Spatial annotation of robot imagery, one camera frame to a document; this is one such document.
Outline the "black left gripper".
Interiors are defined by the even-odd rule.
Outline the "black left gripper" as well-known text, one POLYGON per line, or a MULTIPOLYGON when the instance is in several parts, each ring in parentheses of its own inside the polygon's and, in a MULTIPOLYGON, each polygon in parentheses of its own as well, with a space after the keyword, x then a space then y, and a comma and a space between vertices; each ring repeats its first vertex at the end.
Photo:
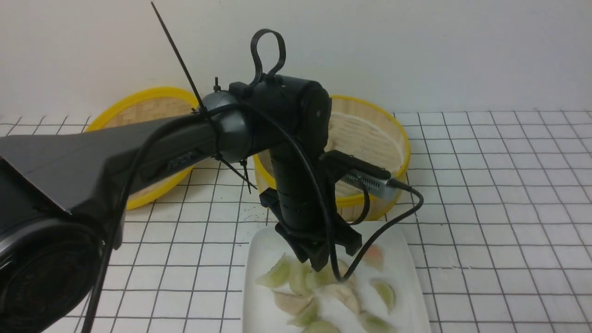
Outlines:
POLYGON ((355 255, 362 248, 362 236, 330 206, 329 216, 334 242, 328 241, 326 224, 317 195, 289 196, 273 188, 259 195, 261 205, 269 208, 277 218, 275 232, 289 245, 301 262, 309 262, 315 271, 331 266, 330 251, 342 246, 347 255, 355 255))

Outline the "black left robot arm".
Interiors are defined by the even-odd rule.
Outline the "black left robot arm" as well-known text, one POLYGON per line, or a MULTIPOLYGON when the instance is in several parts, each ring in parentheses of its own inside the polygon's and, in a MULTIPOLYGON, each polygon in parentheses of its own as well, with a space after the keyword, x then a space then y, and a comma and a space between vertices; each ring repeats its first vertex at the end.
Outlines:
POLYGON ((210 93, 190 115, 63 136, 1 139, 1 331, 40 333, 92 291, 97 311, 129 196, 214 157, 232 164, 268 150, 275 190, 260 196, 276 230, 319 270, 362 248, 339 217, 343 172, 324 152, 332 102, 312 80, 260 74, 210 93))

